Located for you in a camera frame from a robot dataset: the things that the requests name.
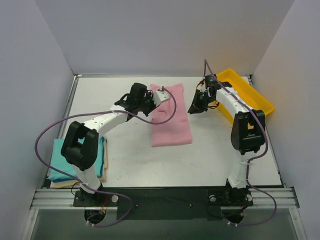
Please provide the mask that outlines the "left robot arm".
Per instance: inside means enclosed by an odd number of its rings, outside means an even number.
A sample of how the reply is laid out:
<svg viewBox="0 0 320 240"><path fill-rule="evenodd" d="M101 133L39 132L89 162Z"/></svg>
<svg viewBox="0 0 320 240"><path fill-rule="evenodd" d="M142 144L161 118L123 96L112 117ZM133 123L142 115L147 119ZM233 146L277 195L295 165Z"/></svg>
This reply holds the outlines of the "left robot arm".
<svg viewBox="0 0 320 240"><path fill-rule="evenodd" d="M81 188L86 192L85 200L91 206L98 206L103 200L103 193L98 190L101 183L94 168L100 138L139 112L148 116L166 97L162 91L153 92L144 84L134 83L130 92L112 105L109 113L85 122L74 121L69 125L61 155L75 169L80 182L86 185Z"/></svg>

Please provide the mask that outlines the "pink t shirt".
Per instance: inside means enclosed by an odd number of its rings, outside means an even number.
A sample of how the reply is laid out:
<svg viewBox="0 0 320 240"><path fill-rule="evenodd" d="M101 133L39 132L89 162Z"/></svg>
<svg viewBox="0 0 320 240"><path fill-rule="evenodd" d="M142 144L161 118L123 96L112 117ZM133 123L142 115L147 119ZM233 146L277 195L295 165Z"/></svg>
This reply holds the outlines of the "pink t shirt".
<svg viewBox="0 0 320 240"><path fill-rule="evenodd" d="M167 86L174 99L162 103L151 113L151 121L155 123L168 122L152 125L151 146L165 147L187 145L192 143L185 98L182 83Z"/></svg>

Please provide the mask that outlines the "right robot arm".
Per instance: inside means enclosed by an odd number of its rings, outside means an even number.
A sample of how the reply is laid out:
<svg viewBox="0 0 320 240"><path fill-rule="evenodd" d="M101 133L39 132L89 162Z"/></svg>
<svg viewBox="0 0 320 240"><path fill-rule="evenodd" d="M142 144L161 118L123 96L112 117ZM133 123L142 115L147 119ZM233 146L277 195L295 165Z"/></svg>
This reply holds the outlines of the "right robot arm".
<svg viewBox="0 0 320 240"><path fill-rule="evenodd" d="M227 178L229 189L223 192L223 199L229 205L241 199L241 192L248 186L252 158L261 146L267 145L265 132L265 113L255 110L241 97L229 82L220 82L216 75L206 75L196 86L188 114L200 114L212 109L209 104L217 102L224 106L233 122L230 134L232 147L237 151L232 170Z"/></svg>

